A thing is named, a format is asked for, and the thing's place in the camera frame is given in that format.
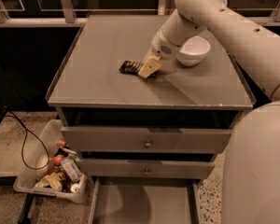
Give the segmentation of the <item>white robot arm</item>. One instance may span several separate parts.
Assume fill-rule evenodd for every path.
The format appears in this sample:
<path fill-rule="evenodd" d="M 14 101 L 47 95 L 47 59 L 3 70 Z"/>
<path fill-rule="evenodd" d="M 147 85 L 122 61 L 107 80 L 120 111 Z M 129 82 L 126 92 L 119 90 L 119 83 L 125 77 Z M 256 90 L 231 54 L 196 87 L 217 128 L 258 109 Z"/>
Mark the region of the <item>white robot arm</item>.
<path fill-rule="evenodd" d="M 225 0 L 175 0 L 155 34 L 140 77 L 208 29 L 271 101 L 236 124 L 227 146 L 222 224 L 280 224 L 280 35 L 230 10 Z"/>

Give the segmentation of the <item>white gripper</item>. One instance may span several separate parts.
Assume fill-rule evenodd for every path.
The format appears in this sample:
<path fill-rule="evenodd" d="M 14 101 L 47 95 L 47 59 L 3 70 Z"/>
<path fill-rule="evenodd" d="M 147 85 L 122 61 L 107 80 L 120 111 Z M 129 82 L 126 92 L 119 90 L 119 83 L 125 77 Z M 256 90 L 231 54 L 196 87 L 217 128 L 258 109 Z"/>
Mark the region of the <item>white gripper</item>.
<path fill-rule="evenodd" d="M 162 60 L 173 59 L 179 52 L 180 46 L 174 45 L 164 35 L 160 29 L 153 37 L 146 58 L 138 72 L 138 75 L 143 78 L 148 78 L 153 73 L 161 68 Z"/>

